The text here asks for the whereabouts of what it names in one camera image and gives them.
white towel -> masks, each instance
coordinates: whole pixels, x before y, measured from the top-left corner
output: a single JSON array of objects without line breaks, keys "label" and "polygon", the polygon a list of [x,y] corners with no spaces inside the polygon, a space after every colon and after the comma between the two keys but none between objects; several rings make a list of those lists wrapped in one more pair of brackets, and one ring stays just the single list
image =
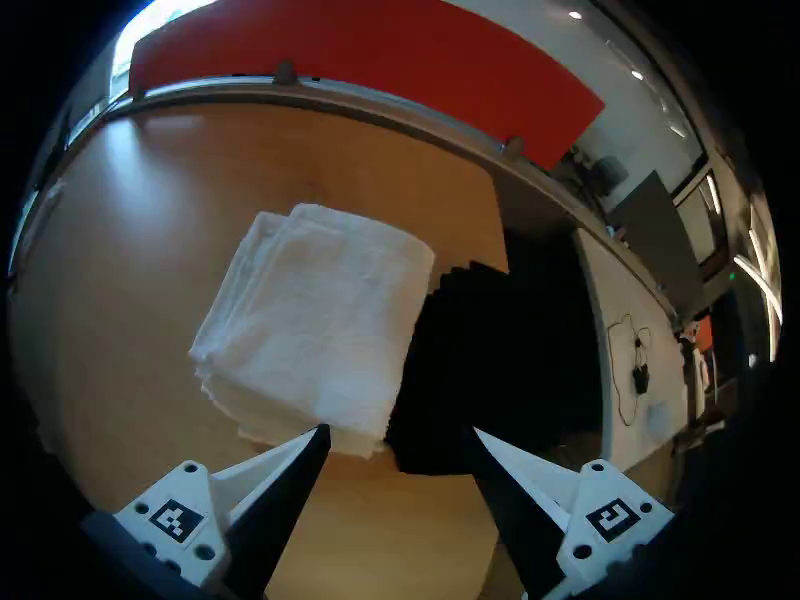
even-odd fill
[{"label": "white towel", "polygon": [[370,219],[300,204],[259,213],[189,356],[240,434],[281,444],[319,423],[368,457],[386,432],[433,252]]}]

desk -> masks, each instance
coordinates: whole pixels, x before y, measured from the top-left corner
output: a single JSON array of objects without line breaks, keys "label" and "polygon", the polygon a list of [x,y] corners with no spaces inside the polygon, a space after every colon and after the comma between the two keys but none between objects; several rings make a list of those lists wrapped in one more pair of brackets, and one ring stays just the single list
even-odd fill
[{"label": "desk", "polygon": [[[624,471],[663,446],[686,425],[683,357],[667,315],[647,289],[589,233],[578,229],[573,239],[589,289],[598,340],[603,386],[601,456]],[[631,327],[626,319],[608,329],[626,314],[631,315],[637,329],[648,327],[652,333],[640,335],[646,347],[650,384],[647,393],[638,396],[638,406],[631,375],[635,358]],[[615,377],[611,371],[612,352]],[[630,426],[620,418],[618,407]]]},{"label": "desk", "polygon": [[[63,193],[11,301],[20,383],[47,444],[117,511],[185,459],[255,454],[201,393],[187,352],[257,211],[318,202],[507,269],[491,178],[435,146],[309,110],[173,107],[113,121]],[[270,598],[475,598],[497,540],[470,477],[331,455]]]}]

ceiling light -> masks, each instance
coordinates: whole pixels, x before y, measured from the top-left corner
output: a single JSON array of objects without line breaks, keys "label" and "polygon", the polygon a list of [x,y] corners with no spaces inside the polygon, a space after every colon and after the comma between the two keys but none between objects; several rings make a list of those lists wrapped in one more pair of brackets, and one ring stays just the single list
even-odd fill
[{"label": "ceiling light", "polygon": [[[753,250],[756,251],[758,270],[761,271],[761,276],[767,280],[769,277],[767,261],[764,260],[764,253],[761,251],[761,243],[758,241],[758,236],[752,229],[750,230],[750,241],[753,243]],[[769,327],[769,362],[775,362],[775,357],[778,355],[778,344],[775,339],[775,313],[769,300],[767,301],[767,324]]]},{"label": "ceiling light", "polygon": [[739,265],[742,271],[750,275],[750,278],[756,282],[758,287],[761,288],[761,291],[764,292],[764,295],[766,295],[769,303],[772,304],[772,308],[775,309],[775,315],[778,317],[778,321],[780,321],[781,325],[783,325],[783,308],[781,307],[781,301],[778,300],[778,296],[776,296],[775,292],[772,291],[770,285],[763,277],[761,277],[761,274],[756,271],[755,267],[750,264],[750,261],[741,254],[734,256],[733,262]]},{"label": "ceiling light", "polygon": [[721,215],[722,207],[719,205],[719,196],[717,196],[717,186],[714,183],[714,178],[711,177],[711,173],[706,175],[706,181],[708,182],[708,187],[711,188],[711,198],[714,200],[714,210],[718,215]]}]

cable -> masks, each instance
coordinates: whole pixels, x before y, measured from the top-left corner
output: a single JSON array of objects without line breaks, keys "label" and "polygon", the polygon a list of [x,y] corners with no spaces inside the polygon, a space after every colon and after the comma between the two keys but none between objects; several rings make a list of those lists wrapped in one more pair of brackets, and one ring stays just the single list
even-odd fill
[{"label": "cable", "polygon": [[615,321],[611,325],[606,328],[606,338],[608,339],[608,353],[611,356],[611,381],[614,384],[614,389],[617,391],[617,413],[619,414],[620,420],[623,422],[625,427],[630,427],[633,425],[634,421],[636,420],[636,412],[639,410],[639,395],[636,395],[636,400],[633,404],[633,416],[631,420],[628,421],[625,419],[625,416],[622,414],[622,394],[619,392],[619,386],[617,386],[617,376],[614,369],[614,350],[611,346],[611,330],[618,325],[622,325],[625,323],[625,320],[628,319],[631,326],[631,333],[633,334],[633,346],[634,346],[634,359],[633,359],[633,366],[640,368],[647,364],[647,346],[644,345],[642,342],[640,334],[644,331],[650,336],[650,344],[653,343],[653,332],[650,330],[649,327],[642,327],[640,329],[636,329],[636,326],[633,324],[633,316],[631,313],[625,313],[622,315],[622,318],[619,321]]}]

red wall panel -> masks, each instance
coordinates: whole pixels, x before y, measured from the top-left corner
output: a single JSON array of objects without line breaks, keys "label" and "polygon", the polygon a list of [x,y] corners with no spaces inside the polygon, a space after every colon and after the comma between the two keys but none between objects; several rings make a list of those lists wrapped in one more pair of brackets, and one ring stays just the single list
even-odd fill
[{"label": "red wall panel", "polygon": [[215,75],[300,75],[429,106],[553,167],[603,103],[547,54],[441,0],[219,0],[142,39],[130,87]]}]

